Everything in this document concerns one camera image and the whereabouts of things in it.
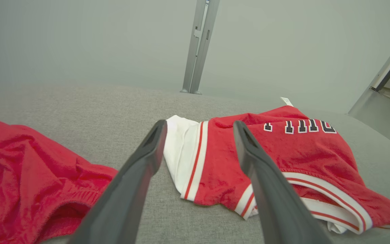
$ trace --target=jersey tag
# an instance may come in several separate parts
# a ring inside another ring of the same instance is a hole
[[[290,100],[288,100],[288,98],[286,97],[280,97],[286,105],[290,105],[291,107],[294,107],[293,104],[291,104]]]

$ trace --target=white stripe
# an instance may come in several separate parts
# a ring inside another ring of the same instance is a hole
[[[242,196],[240,197],[239,202],[237,203],[236,209],[234,210],[239,215],[242,215],[243,210],[246,207],[246,204],[249,201],[249,198],[251,197],[254,190],[252,189],[252,184],[249,184],[246,190],[243,192]]]
[[[348,203],[357,212],[359,212],[359,214],[363,217],[363,219],[365,221],[365,224],[366,224],[366,229],[365,230],[368,230],[368,229],[370,229],[373,226],[373,221],[372,221],[370,215],[367,213],[367,211],[356,200],[354,200],[351,196],[347,195],[345,192],[343,192],[342,190],[340,190],[338,187],[334,186],[333,184],[331,184],[331,183],[329,183],[329,182],[327,182],[325,180],[322,180],[320,178],[317,178],[317,177],[314,177],[314,176],[308,176],[308,175],[305,175],[305,174],[302,174],[302,173],[283,172],[283,175],[286,178],[296,178],[296,179],[308,181],[308,182],[311,182],[313,184],[316,184],[316,185],[319,185],[321,187],[326,188],[327,190],[329,190],[332,193],[336,194],[343,201]],[[359,215],[357,215],[357,213],[354,212],[350,207],[348,207],[347,205],[342,203],[339,199],[337,199],[336,197],[334,197],[333,195],[331,195],[327,191],[325,191],[325,190],[323,190],[323,189],[321,189],[319,187],[316,187],[316,186],[314,186],[312,184],[306,184],[304,182],[298,182],[298,181],[288,181],[288,182],[290,184],[302,185],[302,186],[305,186],[305,187],[317,190],[318,192],[323,193],[325,196],[331,198],[333,201],[335,201],[337,204],[339,204],[341,207],[345,208],[346,210],[348,210],[350,213],[352,213],[355,216],[356,220],[359,223],[359,225],[357,225],[359,227],[359,232],[356,232],[356,230],[353,229],[354,232],[360,234],[360,233],[365,231],[363,229],[362,219],[359,217]],[[335,215],[338,215],[340,213],[330,210],[330,212],[328,214],[330,214],[332,216],[335,216]],[[347,221],[348,216],[342,215],[340,218],[345,220],[345,221]],[[345,224],[343,224],[343,223],[340,223],[338,225],[347,228],[347,226]]]
[[[181,156],[179,159],[179,162],[180,162],[179,166],[178,166],[179,170],[176,170],[177,176],[180,178],[180,181],[181,180],[184,181],[184,185],[183,185],[181,192],[180,192],[181,193],[180,198],[183,198],[183,199],[186,195],[186,191],[187,191],[189,181],[190,181],[190,178],[192,175],[193,167],[195,165],[196,153],[197,153],[197,150],[199,147],[199,133],[201,131],[199,129],[200,126],[201,126],[201,123],[199,123],[195,128],[190,127],[187,130],[186,135],[185,135],[185,139],[184,139],[183,149],[182,149]],[[182,166],[184,166],[186,168],[186,172],[184,175],[180,176],[180,171],[182,169]]]
[[[243,219],[247,220],[249,218],[249,216],[251,216],[251,213],[252,213],[252,210],[254,209],[254,207],[256,206],[256,202],[255,202],[255,196],[252,198],[252,201],[251,201],[251,204],[249,204],[249,207],[248,207],[248,210],[246,210],[246,213],[245,215],[243,215]]]
[[[194,177],[192,179],[192,184],[190,185],[189,194],[188,194],[188,198],[187,198],[190,201],[195,200],[195,196],[196,196],[196,193],[197,193],[198,187],[199,187],[199,182],[201,181],[202,170],[204,168],[205,153],[207,151],[207,128],[208,128],[208,126],[209,126],[208,121],[205,121],[204,123],[202,123],[202,139],[201,139],[201,146],[200,146],[201,148],[199,151],[198,162],[196,165]]]
[[[347,221],[347,222],[351,223],[354,226],[359,226],[359,222],[356,219],[356,217],[351,212],[346,210],[345,208],[338,207],[338,206],[335,206],[335,205],[332,205],[332,204],[328,204],[328,203],[325,203],[325,202],[322,202],[322,201],[317,201],[317,200],[310,199],[310,198],[300,198],[300,199],[302,200],[303,204],[305,204],[306,208],[308,210],[310,210],[310,211],[315,211],[315,212],[319,212],[319,213],[322,213],[322,214],[331,215],[333,217],[336,217],[336,218],[342,219],[344,221]],[[349,226],[347,224],[344,224],[344,223],[342,223],[340,221],[337,221],[337,220],[335,220],[333,218],[329,218],[329,217],[321,216],[321,215],[315,215],[315,214],[313,214],[313,216],[315,218],[317,218],[317,219],[322,219],[322,220],[325,220],[325,221],[329,221],[331,223],[334,223],[334,224],[337,224],[339,226],[345,227],[345,228],[347,228],[348,230],[351,230],[354,233],[357,233],[357,230],[354,229],[353,227],[351,227],[351,226]]]

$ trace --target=couch cushion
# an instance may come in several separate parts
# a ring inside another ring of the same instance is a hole
[[[177,114],[203,121],[283,105],[279,97],[254,103],[124,86],[20,86],[0,92],[0,121],[30,126],[91,163],[119,169],[159,119]],[[300,110],[332,124],[350,145],[367,187],[390,198],[388,139],[347,115]],[[327,232],[325,222],[320,225]],[[390,243],[390,230],[384,229],[328,235],[334,243]],[[263,235],[258,216],[244,221],[225,207],[180,199],[163,162],[150,182],[137,243],[255,244],[263,243]]]

